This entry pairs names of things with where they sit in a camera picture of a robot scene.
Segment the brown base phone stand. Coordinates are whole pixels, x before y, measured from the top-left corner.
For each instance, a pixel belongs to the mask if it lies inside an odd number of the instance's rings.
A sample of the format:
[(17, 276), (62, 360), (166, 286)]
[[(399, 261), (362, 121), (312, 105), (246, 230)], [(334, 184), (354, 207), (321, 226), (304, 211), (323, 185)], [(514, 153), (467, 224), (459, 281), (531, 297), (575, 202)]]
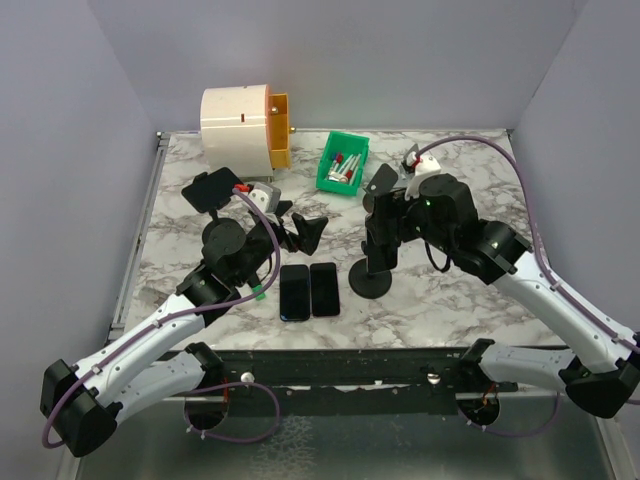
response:
[(363, 207), (367, 213), (372, 213), (374, 209), (374, 198), (390, 192), (398, 181), (397, 171), (389, 164), (382, 164), (369, 184), (364, 188)]

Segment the purple edged phone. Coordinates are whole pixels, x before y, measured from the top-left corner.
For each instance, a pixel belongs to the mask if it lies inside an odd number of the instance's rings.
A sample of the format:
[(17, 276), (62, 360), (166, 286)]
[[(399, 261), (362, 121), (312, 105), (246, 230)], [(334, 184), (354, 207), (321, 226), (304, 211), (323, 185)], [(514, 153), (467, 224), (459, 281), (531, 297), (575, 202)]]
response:
[(311, 312), (314, 317), (335, 317), (340, 314), (337, 268), (333, 262), (310, 266)]

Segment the black phone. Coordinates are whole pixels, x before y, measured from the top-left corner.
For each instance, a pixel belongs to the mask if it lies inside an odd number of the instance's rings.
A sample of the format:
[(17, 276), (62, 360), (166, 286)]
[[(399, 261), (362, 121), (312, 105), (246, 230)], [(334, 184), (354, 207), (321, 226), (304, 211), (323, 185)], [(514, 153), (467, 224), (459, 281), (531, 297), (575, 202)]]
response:
[(310, 275), (306, 265), (284, 265), (280, 269), (280, 319), (306, 321), (311, 316)]

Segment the white folding phone stand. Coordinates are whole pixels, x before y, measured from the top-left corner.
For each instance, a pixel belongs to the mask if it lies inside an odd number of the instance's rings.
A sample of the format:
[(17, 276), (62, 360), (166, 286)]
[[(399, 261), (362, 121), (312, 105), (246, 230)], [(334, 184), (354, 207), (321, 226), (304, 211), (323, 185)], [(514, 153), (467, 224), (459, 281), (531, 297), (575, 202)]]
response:
[(418, 144), (414, 144), (405, 152), (399, 164), (399, 174), (401, 177), (409, 177), (415, 174), (417, 165), (420, 163), (418, 152)]

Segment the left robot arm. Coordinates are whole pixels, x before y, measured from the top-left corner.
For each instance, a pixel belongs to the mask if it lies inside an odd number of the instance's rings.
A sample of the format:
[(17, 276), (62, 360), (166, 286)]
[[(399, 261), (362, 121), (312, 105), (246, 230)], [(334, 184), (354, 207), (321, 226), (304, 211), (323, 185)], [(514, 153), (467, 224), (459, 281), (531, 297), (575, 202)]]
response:
[(268, 210), (242, 195), (255, 224), (245, 230), (230, 218), (214, 217), (203, 231), (203, 258), (149, 317), (99, 351), (73, 363), (50, 364), (43, 376), (40, 411), (46, 419), (42, 444), (66, 447), (76, 458), (102, 446), (132, 415), (178, 393), (206, 395), (222, 387), (222, 360), (206, 344), (191, 343), (165, 366), (157, 360), (180, 341), (204, 330), (231, 308), (256, 299), (274, 283), (259, 281), (258, 269), (280, 269), (282, 253), (312, 255), (328, 224), (294, 213), (287, 230), (279, 214), (290, 202)]

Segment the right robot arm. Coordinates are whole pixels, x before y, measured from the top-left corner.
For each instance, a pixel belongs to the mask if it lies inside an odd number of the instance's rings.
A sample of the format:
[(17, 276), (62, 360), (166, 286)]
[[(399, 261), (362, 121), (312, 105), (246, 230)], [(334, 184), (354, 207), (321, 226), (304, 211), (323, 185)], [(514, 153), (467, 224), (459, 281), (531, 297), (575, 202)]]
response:
[(379, 298), (391, 286), (398, 249), (422, 240), (437, 249), (446, 272), (456, 266), (510, 296), (566, 344), (545, 353), (492, 340), (478, 340), (459, 367), (461, 383), (481, 391), (492, 382), (516, 382), (565, 393), (582, 410), (612, 418), (639, 384), (639, 336), (600, 311), (589, 321), (567, 297), (571, 289), (544, 274), (531, 244), (509, 225), (479, 217), (469, 187), (450, 174), (429, 175), (407, 195), (398, 175), (382, 166), (367, 185), (363, 204), (365, 255), (360, 267), (372, 286), (364, 296)]

